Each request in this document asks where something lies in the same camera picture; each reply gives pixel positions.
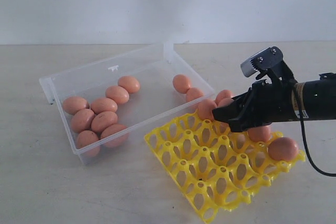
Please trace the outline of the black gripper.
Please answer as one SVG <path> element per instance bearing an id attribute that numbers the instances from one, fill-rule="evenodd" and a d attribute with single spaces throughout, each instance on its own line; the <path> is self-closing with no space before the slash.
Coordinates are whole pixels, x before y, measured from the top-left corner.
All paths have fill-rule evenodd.
<path id="1" fill-rule="evenodd" d="M 292 90 L 297 80 L 287 64 L 280 61 L 265 68 L 265 61 L 250 63 L 260 72 L 252 92 L 238 95 L 230 105 L 214 109 L 214 119 L 227 123 L 232 132 L 244 132 L 274 122 L 298 121 L 292 105 Z"/>

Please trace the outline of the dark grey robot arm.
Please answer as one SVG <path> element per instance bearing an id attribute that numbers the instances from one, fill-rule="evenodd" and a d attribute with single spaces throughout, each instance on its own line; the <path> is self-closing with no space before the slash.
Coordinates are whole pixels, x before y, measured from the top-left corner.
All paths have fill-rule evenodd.
<path id="1" fill-rule="evenodd" d="M 334 73 L 298 83 L 283 61 L 258 73 L 247 92 L 212 111 L 214 119 L 227 123 L 232 132 L 276 122 L 335 119 Z"/>

